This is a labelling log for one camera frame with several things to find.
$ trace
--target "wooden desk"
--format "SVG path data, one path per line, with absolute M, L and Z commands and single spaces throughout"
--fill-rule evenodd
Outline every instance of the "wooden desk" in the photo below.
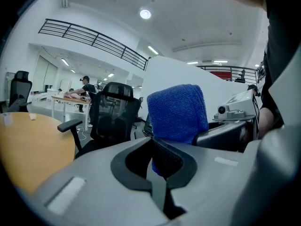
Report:
M 57 130 L 60 121 L 36 114 L 11 113 L 5 126 L 0 117 L 0 158 L 12 183 L 33 193 L 47 178 L 74 160 L 75 144 L 70 131 Z
M 52 113 L 51 116 L 54 118 L 55 116 L 55 101 L 62 101 L 63 103 L 63 113 L 64 113 L 64 119 L 65 119 L 65 107 L 66 107 L 66 102 L 68 103 L 73 103 L 73 104 L 80 104 L 80 105 L 87 105 L 87 109 L 85 111 L 85 130 L 88 130 L 88 117 L 89 117 L 89 106 L 90 102 L 89 101 L 83 101 L 81 99 L 71 99 L 68 97 L 64 96 L 52 96 L 51 98 L 51 108 L 52 108 Z

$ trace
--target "white ceiling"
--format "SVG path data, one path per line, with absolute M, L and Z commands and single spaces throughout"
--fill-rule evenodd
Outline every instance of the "white ceiling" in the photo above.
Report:
M 254 48 L 267 40 L 266 27 L 262 39 L 257 39 L 266 15 L 233 0 L 69 0 L 69 4 L 107 13 L 161 54 L 185 62 L 226 59 L 228 65 L 254 68 L 253 62 L 260 63 L 263 57 L 262 45 Z M 151 19 L 141 19 L 141 9 L 148 9 Z
M 83 54 L 74 53 L 60 48 L 54 48 L 49 46 L 36 46 L 36 48 L 43 54 L 47 54 L 56 60 L 56 66 L 60 66 L 64 70 L 70 71 L 73 69 L 76 73 L 87 75 L 89 77 L 97 78 L 103 81 L 107 78 L 106 82 L 122 82 L 124 83 L 128 76 L 128 71 L 122 70 L 116 66 L 108 64 L 103 61 L 85 56 Z M 62 58 L 66 60 L 69 66 L 65 65 Z M 143 83 L 143 79 L 139 76 L 133 75 L 133 86 L 138 87 Z

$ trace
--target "white cable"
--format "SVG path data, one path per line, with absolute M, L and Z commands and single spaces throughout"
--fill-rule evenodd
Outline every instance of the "white cable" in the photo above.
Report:
M 83 130 L 81 134 L 85 137 L 85 139 L 81 139 L 80 141 L 86 140 L 87 137 L 84 135 L 84 128 L 82 126 L 77 126 L 76 129 L 77 131 L 80 131 L 81 129 Z

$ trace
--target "black shirt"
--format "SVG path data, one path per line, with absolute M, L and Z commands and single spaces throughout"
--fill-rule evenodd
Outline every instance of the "black shirt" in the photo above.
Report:
M 264 65 L 266 80 L 262 89 L 263 107 L 277 109 L 268 89 L 294 56 L 301 40 L 300 0 L 266 0 L 269 40 Z
M 95 100 L 95 97 L 96 97 L 95 87 L 88 83 L 88 84 L 83 86 L 83 89 L 88 92 L 88 94 L 91 98 L 91 102 L 93 103 L 93 101 Z

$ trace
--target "person in black shirt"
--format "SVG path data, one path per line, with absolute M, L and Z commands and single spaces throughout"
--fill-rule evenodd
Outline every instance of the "person in black shirt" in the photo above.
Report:
M 268 90 L 289 64 L 300 45 L 300 24 L 295 20 L 300 13 L 300 0 L 236 1 L 264 9 L 269 19 L 269 41 L 264 58 L 266 78 L 261 92 L 263 105 L 259 117 L 259 137 L 262 138 L 271 129 L 277 117 L 277 106 Z
M 83 88 L 80 89 L 76 89 L 74 91 L 70 91 L 70 92 L 66 92 L 67 95 L 69 94 L 80 94 L 81 96 L 85 96 L 88 92 L 90 98 L 91 98 L 91 108 L 89 111 L 89 116 L 90 116 L 90 124 L 88 125 L 88 127 L 92 127 L 93 125 L 93 102 L 95 101 L 95 97 L 96 97 L 96 90 L 94 85 L 91 85 L 90 82 L 90 78 L 86 75 L 84 76 L 81 81 L 83 82 Z M 83 105 L 79 105 L 79 111 L 83 112 Z

